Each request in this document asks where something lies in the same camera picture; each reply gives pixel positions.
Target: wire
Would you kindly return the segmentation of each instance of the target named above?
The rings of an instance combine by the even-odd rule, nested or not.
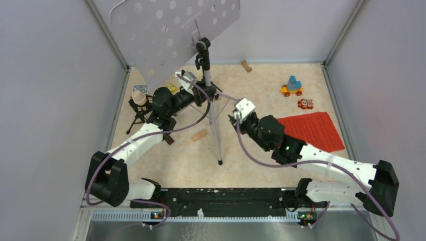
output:
[[[191,81],[188,81],[188,80],[186,80],[185,78],[182,78],[179,74],[177,74],[177,77],[178,78],[180,78],[180,79],[182,79],[183,81],[185,81],[186,83],[189,83],[190,85],[192,85],[192,86],[194,86],[195,88],[197,88],[201,93],[203,93],[204,95],[205,95],[205,97],[206,97],[206,99],[207,99],[207,108],[206,108],[206,110],[205,110],[205,113],[200,117],[200,119],[198,119],[196,122],[194,122],[194,123],[192,123],[192,124],[190,124],[190,125],[188,125],[188,126],[186,126],[186,127],[183,127],[183,128],[180,128],[180,129],[176,129],[176,130],[170,130],[170,131],[161,131],[161,132],[153,132],[153,133],[147,133],[147,134],[145,134],[145,135],[142,135],[142,136],[139,136],[139,137],[136,137],[135,139],[133,139],[133,141],[137,141],[137,140],[140,140],[140,139],[142,139],[142,138],[145,138],[145,137],[149,137],[149,136],[153,136],[153,135],[158,135],[158,134],[170,134],[170,133],[174,133],[174,132],[179,132],[179,131],[183,131],[183,130],[186,130],[186,129],[188,129],[188,128],[191,128],[191,127],[193,127],[194,125],[196,125],[196,124],[198,124],[198,123],[200,123],[206,116],[207,116],[207,114],[208,114],[208,111],[210,110],[210,97],[208,96],[208,94],[202,89],[202,88],[200,88],[198,85],[195,85],[195,84],[193,84]],[[100,164],[99,164],[99,166],[96,168],[96,170],[95,170],[95,172],[93,173],[93,176],[92,176],[92,178],[90,179],[90,182],[89,182],[89,185],[87,186],[87,190],[86,190],[86,203],[87,203],[87,205],[89,205],[89,206],[95,206],[95,205],[98,205],[98,204],[100,204],[100,203],[103,203],[103,201],[99,201],[99,202],[95,202],[95,203],[93,203],[93,202],[90,202],[90,190],[91,190],[91,188],[92,188],[92,186],[93,186],[93,183],[94,183],[94,181],[95,181],[95,179],[96,179],[96,177],[97,177],[97,175],[98,175],[98,173],[100,172],[100,170],[102,169],[102,167],[105,165],[105,163],[107,163],[107,161],[113,156],[113,155],[115,155],[117,152],[119,152],[122,148],[124,148],[124,147],[126,147],[126,146],[128,146],[130,144],[130,142],[126,142],[126,143],[124,143],[123,145],[121,145],[120,147],[118,147],[118,148],[116,148],[113,152],[111,152]]]
[[[237,137],[238,137],[238,142],[240,143],[241,149],[243,150],[243,152],[246,154],[246,156],[248,158],[250,158],[253,162],[264,166],[264,167],[272,167],[272,168],[285,168],[285,167],[294,167],[294,166],[298,166],[298,165],[304,165],[304,164],[313,164],[313,163],[319,163],[319,164],[324,164],[324,165],[329,165],[329,162],[326,161],[321,161],[321,160],[309,160],[309,161],[302,161],[302,162],[297,162],[297,163],[289,163],[289,164],[285,164],[285,165],[271,165],[271,164],[266,164],[263,163],[259,160],[257,160],[256,158],[254,158],[253,156],[250,155],[250,153],[247,151],[246,147],[243,144],[243,140],[241,139],[241,130],[240,130],[240,118],[239,116],[237,116]],[[390,240],[390,241],[400,241],[401,238],[399,236],[399,232],[396,229],[394,223],[392,222],[392,220],[390,220],[389,215],[387,215],[386,211],[383,209],[382,206],[380,206],[379,202],[373,197],[373,195],[371,195],[371,193],[368,191],[368,189],[361,183],[360,180],[358,180],[358,178],[356,178],[354,176],[354,174],[352,174],[351,172],[349,172],[348,170],[346,170],[343,167],[340,167],[336,164],[331,163],[331,166],[334,168],[337,168],[339,170],[341,170],[342,172],[346,173],[348,176],[350,176],[360,187],[361,189],[365,192],[365,194],[367,194],[368,198],[374,203],[374,205],[377,207],[377,209],[379,209],[380,213],[382,213],[382,215],[384,216],[384,218],[386,219],[386,221],[389,223],[390,227],[392,228],[393,232],[395,233],[395,238],[391,238],[389,236],[386,236],[385,234],[383,234],[382,232],[378,232],[378,230],[370,223],[367,222],[367,224],[374,230],[376,231],[379,235],[381,235],[382,237]]]
[[[165,222],[165,221],[166,221],[166,220],[170,217],[170,215],[171,215],[171,210],[170,210],[170,208],[169,208],[167,205],[164,205],[164,204],[162,204],[162,203],[159,203],[159,202],[152,202],[152,201],[145,201],[145,200],[138,200],[138,199],[133,199],[132,201],[133,201],[133,202],[142,203],[142,204],[154,204],[154,205],[161,206],[161,207],[163,207],[163,209],[167,209],[167,215],[166,215],[166,218],[164,218],[161,222],[159,222],[158,224],[153,225],[153,226],[151,226],[151,225],[145,225],[143,222],[133,222],[133,223],[127,224],[126,226],[124,226],[124,227],[120,228],[119,230],[117,230],[117,231],[113,232],[113,234],[111,234],[111,235],[110,235],[107,239],[105,239],[105,241],[110,240],[112,237],[114,237],[115,235],[117,235],[119,232],[121,232],[121,231],[123,231],[124,229],[126,229],[126,228],[128,228],[128,227],[131,227],[131,226],[142,225],[143,227],[146,227],[146,226],[147,226],[147,227],[152,227],[152,228],[159,227],[159,226],[163,225],[163,224],[164,224],[164,222]]]

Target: black tripod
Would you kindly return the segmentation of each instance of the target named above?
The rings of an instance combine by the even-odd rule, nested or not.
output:
[[[130,97],[129,104],[130,104],[130,107],[132,107],[132,109],[136,112],[136,115],[135,115],[135,119],[133,120],[132,124],[130,125],[130,128],[126,131],[127,135],[130,134],[130,130],[132,129],[134,124],[145,123],[145,121],[147,120],[147,118],[145,118],[145,115],[147,115],[149,112],[152,111],[152,106],[151,106],[152,96],[147,95],[146,98],[147,98],[147,101],[146,101],[145,104],[138,105]]]

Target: tripod leg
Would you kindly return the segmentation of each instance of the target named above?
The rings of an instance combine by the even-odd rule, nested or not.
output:
[[[130,130],[132,129],[132,127],[133,127],[133,125],[135,124],[135,122],[136,122],[136,120],[137,120],[137,119],[138,119],[138,118],[135,118],[135,119],[133,120],[133,122],[132,122],[132,124],[130,125],[129,129],[126,131],[126,135],[130,134]]]

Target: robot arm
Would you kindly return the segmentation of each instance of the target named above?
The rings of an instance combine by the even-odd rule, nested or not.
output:
[[[198,85],[211,99],[216,95],[215,86],[205,86],[191,72],[182,70],[177,74]],[[169,133],[176,125],[173,116],[191,103],[201,106],[204,101],[206,101],[206,97],[190,84],[183,85],[175,95],[172,95],[166,87],[156,89],[152,103],[149,103],[152,113],[142,128],[118,147],[106,153],[96,152],[92,156],[86,179],[86,191],[96,169],[108,155],[113,154],[97,174],[90,189],[90,194],[113,207],[120,205],[125,199],[151,199],[158,184],[147,179],[135,180],[129,183],[127,169],[133,166],[155,144],[166,140],[171,145],[173,140],[170,138]]]
[[[312,202],[335,201],[363,204],[370,212],[382,215],[358,184],[331,164],[347,169],[361,181],[389,216],[393,216],[399,181],[390,163],[380,160],[377,165],[361,163],[320,150],[303,140],[286,135],[285,127],[271,115],[257,118],[255,106],[246,98],[235,104],[230,122],[236,127],[240,120],[241,134],[248,134],[264,151],[273,151],[271,158],[281,165],[295,164],[307,160],[330,163],[304,164],[298,168],[320,172],[338,182],[322,182],[309,178],[301,179],[295,195],[309,198]]]

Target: red cloth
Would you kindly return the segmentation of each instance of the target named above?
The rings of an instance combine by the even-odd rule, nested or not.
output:
[[[287,135],[302,139],[326,152],[343,150],[345,146],[327,112],[315,112],[279,118]]]

